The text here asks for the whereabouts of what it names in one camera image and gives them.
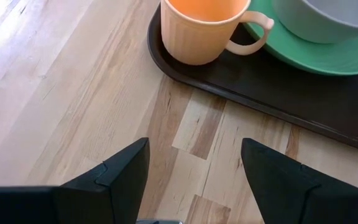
green plate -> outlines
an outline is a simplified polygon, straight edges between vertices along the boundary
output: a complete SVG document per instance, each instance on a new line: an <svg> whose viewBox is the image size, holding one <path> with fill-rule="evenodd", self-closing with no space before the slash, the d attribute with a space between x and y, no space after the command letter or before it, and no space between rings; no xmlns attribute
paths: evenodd
<svg viewBox="0 0 358 224"><path fill-rule="evenodd" d="M316 44L287 30L275 15L272 0L253 0L249 10L274 19L265 49L278 59L302 70L323 75L358 75L358 37L338 44ZM256 24L245 24L255 38L263 36Z"/></svg>

wooden floor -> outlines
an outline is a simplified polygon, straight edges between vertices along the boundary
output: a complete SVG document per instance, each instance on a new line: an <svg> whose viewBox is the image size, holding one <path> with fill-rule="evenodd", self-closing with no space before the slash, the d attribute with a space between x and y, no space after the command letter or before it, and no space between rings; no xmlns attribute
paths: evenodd
<svg viewBox="0 0 358 224"><path fill-rule="evenodd" d="M165 77L146 44L157 5L0 0L0 185L61 184L148 136L140 218L263 223L245 137L358 186L357 149Z"/></svg>

tray rim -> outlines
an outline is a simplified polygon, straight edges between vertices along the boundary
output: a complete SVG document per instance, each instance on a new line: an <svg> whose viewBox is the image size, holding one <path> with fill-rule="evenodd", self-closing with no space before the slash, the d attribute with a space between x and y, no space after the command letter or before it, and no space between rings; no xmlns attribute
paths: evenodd
<svg viewBox="0 0 358 224"><path fill-rule="evenodd" d="M314 133L326 136L328 138L331 138L333 140L339 141L343 144L347 144L349 146L352 146L352 147L355 147L358 149L358 137L347 136L347 135L342 134L342 133L336 131L335 129L325 126L323 124L308 121L307 119L303 119L303 118L294 116L290 113L284 112L284 111L282 111L278 108L275 108L273 106L270 106L266 103L250 99L248 96L240 96L239 94L237 94L231 90L227 90L223 87L221 87L221 88L217 87L217 85L215 85L213 83L208 83L203 80L197 80L195 78L192 78L192 77L189 77L186 75L182 75L182 74L178 73L176 70L172 69L171 67L162 65L160 63L160 60L164 61L164 59L159 54L154 54L153 47L152 47L152 41L150 40L150 36L151 36L150 30L151 30L151 28L154 24L154 20L156 18L160 21L160 5L158 5L156 12L152 16L149 27L147 28L147 46L148 46L148 50L149 50L150 55L151 55L153 61L155 62L155 64L168 77L172 78L173 80L175 80L177 82L184 83L189 86L198 88L200 90L210 92L214 95L218 95L218 96L225 98L227 100L231 100L233 102L239 103L242 106L250 107L250 108L257 110L259 112L268 114L275 118L281 119L283 121L289 122L289 123L297 125L301 128L307 129Z"/></svg>

mug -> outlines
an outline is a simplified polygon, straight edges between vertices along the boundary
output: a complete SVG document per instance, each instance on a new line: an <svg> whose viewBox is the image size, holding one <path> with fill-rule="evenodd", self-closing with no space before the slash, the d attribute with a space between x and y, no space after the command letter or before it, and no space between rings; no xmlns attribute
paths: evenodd
<svg viewBox="0 0 358 224"><path fill-rule="evenodd" d="M333 44L358 36L358 0L272 0L280 22L298 37Z"/></svg>
<svg viewBox="0 0 358 224"><path fill-rule="evenodd" d="M260 12L246 11L250 0L161 0L161 35L170 55L188 65L203 65L224 49L249 55L267 40L274 21ZM230 37L240 22L253 22L264 36L251 45L239 45Z"/></svg>

plate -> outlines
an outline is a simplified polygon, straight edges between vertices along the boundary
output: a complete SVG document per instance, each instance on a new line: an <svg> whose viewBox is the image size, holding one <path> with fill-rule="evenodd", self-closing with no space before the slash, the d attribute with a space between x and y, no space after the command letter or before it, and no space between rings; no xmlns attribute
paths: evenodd
<svg viewBox="0 0 358 224"><path fill-rule="evenodd" d="M316 44L292 34L275 15L272 0L253 0L250 11L259 11L274 19L265 49L285 63L322 75L358 75L358 37L338 44ZM258 39L263 30L256 24L244 24Z"/></svg>

